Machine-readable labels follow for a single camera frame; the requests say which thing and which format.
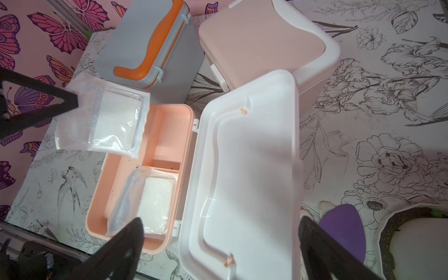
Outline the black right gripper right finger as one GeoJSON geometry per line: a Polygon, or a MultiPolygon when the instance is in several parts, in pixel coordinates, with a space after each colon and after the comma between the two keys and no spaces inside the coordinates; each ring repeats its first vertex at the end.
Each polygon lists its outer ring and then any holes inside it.
{"type": "Polygon", "coordinates": [[[381,280],[309,217],[298,227],[301,253],[310,280],[381,280]]]}

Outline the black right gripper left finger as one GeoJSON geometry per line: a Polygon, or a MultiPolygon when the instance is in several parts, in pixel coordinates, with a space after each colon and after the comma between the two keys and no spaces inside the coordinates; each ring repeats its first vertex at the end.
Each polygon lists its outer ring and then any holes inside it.
{"type": "Polygon", "coordinates": [[[95,254],[75,268],[67,280],[132,280],[135,277],[144,230],[141,218],[133,219],[95,254]]]}

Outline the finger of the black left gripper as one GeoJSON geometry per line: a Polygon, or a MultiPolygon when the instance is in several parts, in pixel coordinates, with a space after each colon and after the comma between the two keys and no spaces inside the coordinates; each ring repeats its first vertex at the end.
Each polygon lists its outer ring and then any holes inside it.
{"type": "Polygon", "coordinates": [[[11,137],[78,107],[76,94],[41,79],[1,68],[1,138],[11,137]],[[4,82],[19,85],[24,90],[25,104],[16,113],[12,110],[13,103],[8,101],[7,94],[4,93],[4,82]]]}

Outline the white and peach first aid box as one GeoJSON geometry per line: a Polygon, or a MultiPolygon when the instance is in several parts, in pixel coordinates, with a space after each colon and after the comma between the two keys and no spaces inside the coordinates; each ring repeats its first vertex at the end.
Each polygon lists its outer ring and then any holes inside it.
{"type": "Polygon", "coordinates": [[[107,223],[135,169],[177,177],[167,231],[144,240],[158,254],[178,244],[196,280],[297,280],[303,165],[299,94],[275,70],[210,101],[196,119],[188,105],[152,105],[137,159],[108,154],[86,217],[90,235],[107,223]]]}

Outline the grey and orange first aid box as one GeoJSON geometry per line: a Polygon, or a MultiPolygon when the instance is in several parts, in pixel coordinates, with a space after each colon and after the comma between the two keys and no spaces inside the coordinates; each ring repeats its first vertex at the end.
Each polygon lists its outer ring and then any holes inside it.
{"type": "Polygon", "coordinates": [[[134,1],[96,60],[99,77],[183,104],[204,60],[184,1],[134,1]]]}

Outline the pink first aid box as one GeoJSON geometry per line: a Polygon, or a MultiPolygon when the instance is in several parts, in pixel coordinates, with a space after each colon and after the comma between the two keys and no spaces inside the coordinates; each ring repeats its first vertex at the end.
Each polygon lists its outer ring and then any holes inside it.
{"type": "Polygon", "coordinates": [[[339,44],[287,1],[234,1],[200,24],[199,42],[224,92],[287,70],[309,112],[340,61],[339,44]]]}

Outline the purple and pink brush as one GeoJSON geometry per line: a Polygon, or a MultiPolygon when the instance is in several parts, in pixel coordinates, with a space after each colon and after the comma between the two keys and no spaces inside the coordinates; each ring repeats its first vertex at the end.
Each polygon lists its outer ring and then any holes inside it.
{"type": "Polygon", "coordinates": [[[366,257],[364,225],[353,205],[336,206],[322,217],[318,225],[358,261],[364,263],[366,257]]]}

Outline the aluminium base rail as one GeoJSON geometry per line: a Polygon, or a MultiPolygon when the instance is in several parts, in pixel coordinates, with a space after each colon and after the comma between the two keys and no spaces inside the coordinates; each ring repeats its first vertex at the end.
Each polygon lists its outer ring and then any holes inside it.
{"type": "Polygon", "coordinates": [[[26,242],[17,259],[1,246],[2,280],[133,280],[140,262],[144,230],[133,219],[89,258],[82,261],[35,241],[26,242]]]}

